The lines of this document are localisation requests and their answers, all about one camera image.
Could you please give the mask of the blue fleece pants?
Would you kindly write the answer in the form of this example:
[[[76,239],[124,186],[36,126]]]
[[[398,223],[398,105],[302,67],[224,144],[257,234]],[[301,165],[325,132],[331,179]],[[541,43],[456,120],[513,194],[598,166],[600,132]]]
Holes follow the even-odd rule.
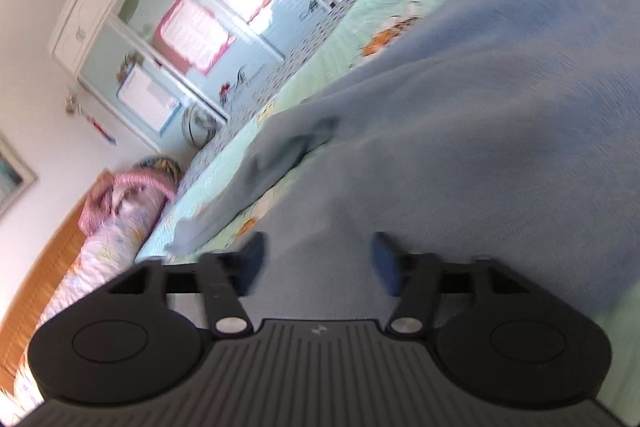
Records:
[[[269,117],[169,250],[196,251],[291,170],[256,225],[254,320],[387,317],[378,232],[499,259],[597,312],[639,278],[639,0],[447,0]]]

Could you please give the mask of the pink knitted blanket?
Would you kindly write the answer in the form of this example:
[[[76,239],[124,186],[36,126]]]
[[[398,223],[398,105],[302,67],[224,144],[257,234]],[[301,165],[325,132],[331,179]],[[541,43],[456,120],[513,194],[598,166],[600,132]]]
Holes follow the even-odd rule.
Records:
[[[123,172],[108,172],[89,191],[78,227],[85,236],[91,235],[131,194],[151,191],[160,194],[161,200],[171,200],[177,194],[182,175],[178,162],[163,155],[143,158]]]

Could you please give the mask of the wooden headboard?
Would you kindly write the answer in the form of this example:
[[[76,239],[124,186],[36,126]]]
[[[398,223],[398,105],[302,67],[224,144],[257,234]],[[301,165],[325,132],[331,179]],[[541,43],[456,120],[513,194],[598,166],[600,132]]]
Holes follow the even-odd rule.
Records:
[[[81,196],[72,211],[55,230],[32,265],[1,321],[1,390],[12,395],[17,369],[23,360],[39,317],[52,298],[58,284],[75,263],[86,236],[78,221],[85,200],[96,184],[113,173],[103,170]]]

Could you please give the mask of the framed wedding photo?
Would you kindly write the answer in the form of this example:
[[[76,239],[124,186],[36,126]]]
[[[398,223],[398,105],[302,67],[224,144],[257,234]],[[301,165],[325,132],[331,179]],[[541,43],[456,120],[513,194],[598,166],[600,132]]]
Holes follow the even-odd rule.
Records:
[[[15,152],[4,135],[1,135],[0,150],[0,216],[3,217],[17,199],[37,181],[37,175]]]

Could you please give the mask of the sliding door wardrobe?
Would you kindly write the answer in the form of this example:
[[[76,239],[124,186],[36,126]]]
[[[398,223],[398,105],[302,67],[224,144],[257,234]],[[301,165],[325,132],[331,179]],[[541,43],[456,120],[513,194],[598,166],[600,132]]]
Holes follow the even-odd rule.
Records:
[[[190,160],[254,107],[326,0],[67,0],[51,55],[153,150]]]

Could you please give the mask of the green quilted bee bedspread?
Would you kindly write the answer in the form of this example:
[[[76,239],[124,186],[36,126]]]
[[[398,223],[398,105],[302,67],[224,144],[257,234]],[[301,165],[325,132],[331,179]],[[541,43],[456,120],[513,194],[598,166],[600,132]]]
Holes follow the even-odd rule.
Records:
[[[447,0],[348,0],[317,35],[321,46],[308,63],[270,93],[259,112],[227,144],[213,143],[198,154],[183,178],[175,202],[139,253],[140,260],[160,258],[172,265],[196,259],[208,248],[227,249],[239,242],[239,231],[248,219],[258,222],[279,202],[297,180],[289,171],[262,197],[242,210],[217,235],[190,254],[174,254],[169,244],[178,223],[198,216],[230,183],[266,120],[322,92],[356,68],[379,57],[424,17]],[[600,397],[604,404],[633,424],[639,419],[639,279],[593,317],[610,334],[613,367]]]

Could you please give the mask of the wall lamp with tassel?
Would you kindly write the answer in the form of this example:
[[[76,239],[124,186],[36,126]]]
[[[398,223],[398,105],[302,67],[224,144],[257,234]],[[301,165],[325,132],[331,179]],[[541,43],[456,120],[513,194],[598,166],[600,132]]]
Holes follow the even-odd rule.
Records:
[[[113,146],[117,145],[117,140],[108,132],[99,121],[96,120],[91,114],[89,114],[79,103],[79,98],[76,92],[68,91],[65,97],[65,114],[67,116],[80,116],[88,122],[88,125],[96,130],[99,135],[108,143]]]

